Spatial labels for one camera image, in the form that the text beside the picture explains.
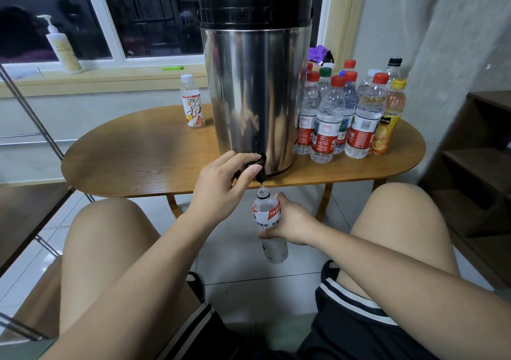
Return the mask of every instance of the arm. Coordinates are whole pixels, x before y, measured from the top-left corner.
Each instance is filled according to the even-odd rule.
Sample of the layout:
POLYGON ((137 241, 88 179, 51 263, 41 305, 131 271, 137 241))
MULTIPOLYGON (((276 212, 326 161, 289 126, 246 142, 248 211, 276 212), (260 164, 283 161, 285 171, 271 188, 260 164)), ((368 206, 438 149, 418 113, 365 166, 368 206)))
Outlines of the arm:
POLYGON ((199 176, 189 209, 46 352, 44 360, 155 358, 165 343, 149 344, 164 329, 188 270, 205 240, 238 205, 261 166, 258 154, 229 151, 199 176))
POLYGON ((511 305, 492 292, 319 223, 285 195, 259 237, 283 237, 330 256, 406 332, 443 359, 511 358, 511 305))

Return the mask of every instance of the hand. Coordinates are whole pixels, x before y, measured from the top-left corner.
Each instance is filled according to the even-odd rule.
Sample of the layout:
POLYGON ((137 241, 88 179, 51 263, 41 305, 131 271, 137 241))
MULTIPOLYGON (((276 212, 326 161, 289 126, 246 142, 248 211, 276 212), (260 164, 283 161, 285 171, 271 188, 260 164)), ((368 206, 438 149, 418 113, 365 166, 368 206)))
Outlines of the hand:
POLYGON ((259 239, 283 238, 293 244, 310 244, 314 228, 320 225, 304 207, 289 201, 286 195, 278 192, 275 195, 281 203, 281 221, 272 228, 259 233, 259 239))
POLYGON ((260 154, 236 154, 231 150, 205 166, 195 184, 192 202, 186 214, 211 229, 216 227, 238 206, 243 192, 262 166, 252 165, 246 168, 233 185, 234 174, 242 170, 246 163, 257 161, 259 158, 260 154))

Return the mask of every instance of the orange juice bottle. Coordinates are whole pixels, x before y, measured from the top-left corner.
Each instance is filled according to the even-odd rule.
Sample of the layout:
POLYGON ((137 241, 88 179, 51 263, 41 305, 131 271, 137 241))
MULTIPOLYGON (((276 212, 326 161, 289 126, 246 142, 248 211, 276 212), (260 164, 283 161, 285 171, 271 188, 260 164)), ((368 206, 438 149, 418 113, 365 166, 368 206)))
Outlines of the orange juice bottle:
POLYGON ((387 151, 390 135, 395 124, 403 114, 406 103, 406 79, 394 79, 387 94, 387 104, 380 123, 374 131, 373 141, 369 152, 381 156, 387 151))

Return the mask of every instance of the thigh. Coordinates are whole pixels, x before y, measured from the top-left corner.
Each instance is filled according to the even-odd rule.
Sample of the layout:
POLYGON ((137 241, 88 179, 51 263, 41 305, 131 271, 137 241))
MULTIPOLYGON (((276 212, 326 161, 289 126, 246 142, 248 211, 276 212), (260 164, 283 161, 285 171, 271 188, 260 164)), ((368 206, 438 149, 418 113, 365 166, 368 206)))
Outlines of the thigh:
MULTIPOLYGON (((64 244, 60 334, 158 238, 147 216, 130 200, 108 198, 83 208, 64 244)), ((199 306, 189 286, 183 286, 178 305, 174 330, 199 306)))
MULTIPOLYGON (((351 234, 459 276, 442 214, 427 193, 415 185, 393 182, 376 189, 351 234)), ((343 270, 337 282, 369 298, 343 270)))

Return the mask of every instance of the dispenser lid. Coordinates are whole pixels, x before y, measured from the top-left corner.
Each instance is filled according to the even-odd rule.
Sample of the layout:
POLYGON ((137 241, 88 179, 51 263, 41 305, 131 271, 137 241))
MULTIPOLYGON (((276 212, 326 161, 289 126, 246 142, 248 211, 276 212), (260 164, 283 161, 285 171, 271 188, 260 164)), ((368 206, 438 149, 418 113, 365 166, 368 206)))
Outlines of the dispenser lid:
POLYGON ((200 0, 201 28, 267 30, 309 26, 312 0, 200 0))

